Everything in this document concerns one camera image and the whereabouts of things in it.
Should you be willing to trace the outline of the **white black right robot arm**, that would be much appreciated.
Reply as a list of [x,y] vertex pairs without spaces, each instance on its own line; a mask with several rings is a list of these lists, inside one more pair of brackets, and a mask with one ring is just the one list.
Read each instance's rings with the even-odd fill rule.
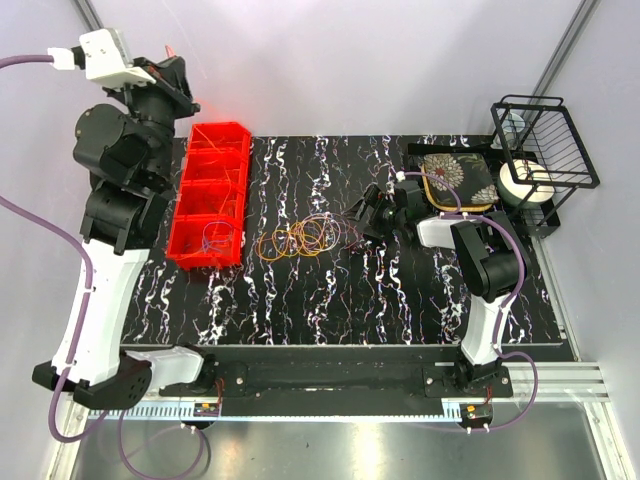
[[401,232],[411,243],[456,254],[471,305],[450,382],[463,395],[480,394],[501,376],[505,320],[529,270],[529,256],[509,218],[501,211],[465,212],[452,185],[418,171],[397,173],[391,193],[369,185],[343,215],[359,222],[367,211],[363,236],[369,240]]

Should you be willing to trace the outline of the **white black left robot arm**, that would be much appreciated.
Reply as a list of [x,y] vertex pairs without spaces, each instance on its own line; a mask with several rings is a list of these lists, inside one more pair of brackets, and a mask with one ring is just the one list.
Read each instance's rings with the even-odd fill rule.
[[126,410],[151,390],[206,395],[216,382],[211,355],[194,346],[146,352],[121,346],[135,283],[169,202],[175,123],[200,109],[185,62],[134,58],[112,28],[85,33],[76,47],[52,55],[58,69],[82,69],[109,102],[87,109],[75,126],[73,157],[91,183],[80,228],[88,262],[63,341],[32,378],[91,410]]

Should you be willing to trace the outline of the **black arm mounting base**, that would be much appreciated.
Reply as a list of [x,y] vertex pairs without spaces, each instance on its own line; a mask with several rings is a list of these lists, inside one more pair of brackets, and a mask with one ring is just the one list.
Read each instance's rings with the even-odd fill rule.
[[513,395],[505,365],[473,367],[457,346],[207,347],[193,386],[165,397],[222,395],[222,415],[266,421],[425,417],[447,420],[447,399]]

